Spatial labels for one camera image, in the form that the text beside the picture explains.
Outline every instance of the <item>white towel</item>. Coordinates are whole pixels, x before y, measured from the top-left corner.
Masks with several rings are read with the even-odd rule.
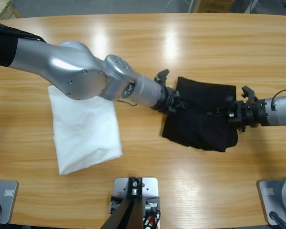
[[[122,155],[113,102],[98,96],[73,100],[48,87],[59,174],[65,175]]]

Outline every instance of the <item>metal base plate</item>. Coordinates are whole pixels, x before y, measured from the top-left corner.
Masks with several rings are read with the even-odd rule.
[[[266,221],[270,225],[277,225],[277,223],[269,217],[271,211],[276,212],[278,216],[286,222],[286,213],[281,206],[282,187],[285,181],[286,180],[270,180],[258,183],[259,192],[264,205]]]
[[[158,189],[158,180],[154,177],[142,177],[142,195],[143,201],[145,202],[148,198],[157,197],[157,199],[152,202],[156,202],[158,204],[158,209],[160,209],[160,201],[159,201],[159,189]],[[126,198],[127,195],[127,187],[128,187],[128,177],[118,177],[114,180],[114,191],[113,196]]]
[[[17,189],[18,183],[16,181],[0,180],[0,205],[2,207],[0,224],[6,224],[10,221]]]

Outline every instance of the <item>wood grain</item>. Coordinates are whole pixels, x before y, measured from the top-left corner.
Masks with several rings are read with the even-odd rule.
[[[243,14],[91,15],[2,23],[59,44],[85,43],[113,53],[153,78],[178,76],[241,87],[259,98],[286,89],[286,17]],[[286,126],[248,128],[226,153],[160,137],[163,115],[116,103],[123,157],[59,176],[44,79],[0,67],[0,179],[20,184],[12,223],[99,228],[116,177],[156,177],[164,229],[265,224],[256,184],[286,177]]]

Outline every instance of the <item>black cloth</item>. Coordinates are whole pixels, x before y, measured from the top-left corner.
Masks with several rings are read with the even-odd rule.
[[[237,129],[228,124],[227,118],[206,114],[227,105],[228,98],[235,101],[235,86],[200,83],[178,77],[176,89],[189,107],[169,113],[163,137],[184,146],[220,152],[236,145]]]

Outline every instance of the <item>robotic arm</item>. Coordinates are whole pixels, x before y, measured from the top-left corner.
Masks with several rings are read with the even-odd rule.
[[[100,60],[80,42],[55,46],[1,24],[0,65],[40,75],[75,100],[123,98],[162,113],[186,107],[179,93],[165,86],[168,70],[158,73],[153,81],[118,56]]]
[[[162,113],[187,107],[178,91],[165,86],[167,69],[151,80],[118,56],[100,60],[80,42],[51,45],[39,36],[1,24],[0,65],[40,75],[75,100],[123,98]],[[243,91],[243,97],[248,97],[245,103],[231,101],[208,115],[224,116],[243,131],[246,125],[286,125],[286,96],[258,100],[250,88],[245,86]]]

